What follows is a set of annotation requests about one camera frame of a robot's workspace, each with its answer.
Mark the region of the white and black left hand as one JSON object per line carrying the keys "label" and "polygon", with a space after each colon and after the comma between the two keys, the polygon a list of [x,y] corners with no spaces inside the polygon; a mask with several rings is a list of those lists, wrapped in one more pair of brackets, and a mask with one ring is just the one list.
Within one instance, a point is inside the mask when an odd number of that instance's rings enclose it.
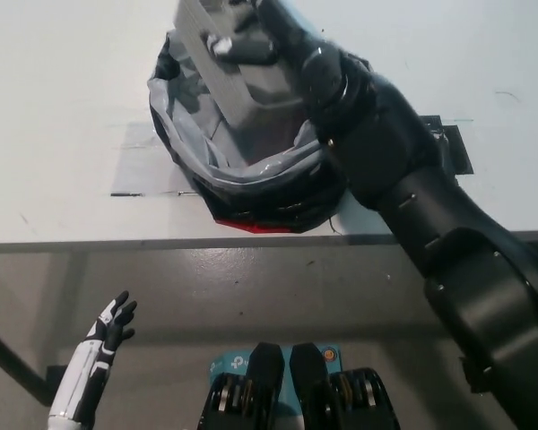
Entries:
{"label": "white and black left hand", "polygon": [[117,350],[135,335],[129,324],[136,307],[124,291],[99,314],[64,372],[48,413],[48,430],[94,427]]}

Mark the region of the white and black right hand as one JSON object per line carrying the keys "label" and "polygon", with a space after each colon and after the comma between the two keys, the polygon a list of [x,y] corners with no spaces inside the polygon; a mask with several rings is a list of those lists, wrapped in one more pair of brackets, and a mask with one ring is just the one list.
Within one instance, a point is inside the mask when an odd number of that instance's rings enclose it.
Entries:
{"label": "white and black right hand", "polygon": [[302,92],[318,104],[342,86],[339,50],[302,26],[281,1],[250,1],[251,11],[236,24],[236,33],[258,24],[266,40],[201,35],[214,59],[235,65],[275,65],[284,61],[300,81]]}

